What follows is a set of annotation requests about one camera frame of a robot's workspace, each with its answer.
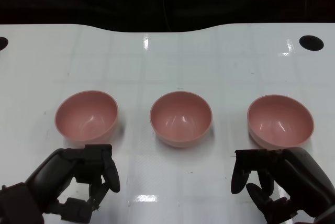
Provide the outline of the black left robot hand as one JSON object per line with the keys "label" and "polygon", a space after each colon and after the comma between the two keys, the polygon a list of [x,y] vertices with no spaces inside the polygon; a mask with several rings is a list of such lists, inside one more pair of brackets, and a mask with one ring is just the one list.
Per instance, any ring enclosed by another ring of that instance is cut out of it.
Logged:
{"label": "black left robot hand", "polygon": [[[62,204],[58,198],[72,179],[89,185],[89,199],[68,198]],[[82,149],[59,148],[40,164],[26,184],[43,213],[56,214],[74,223],[89,223],[108,191],[120,191],[110,144],[87,144]]]}

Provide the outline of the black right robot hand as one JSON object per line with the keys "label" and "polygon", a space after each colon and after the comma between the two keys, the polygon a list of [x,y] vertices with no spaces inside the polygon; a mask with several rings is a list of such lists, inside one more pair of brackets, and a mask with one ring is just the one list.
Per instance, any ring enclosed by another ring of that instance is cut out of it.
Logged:
{"label": "black right robot hand", "polygon": [[334,223],[334,186],[303,148],[237,150],[231,192],[247,189],[267,223],[292,219],[299,210],[314,223]]}

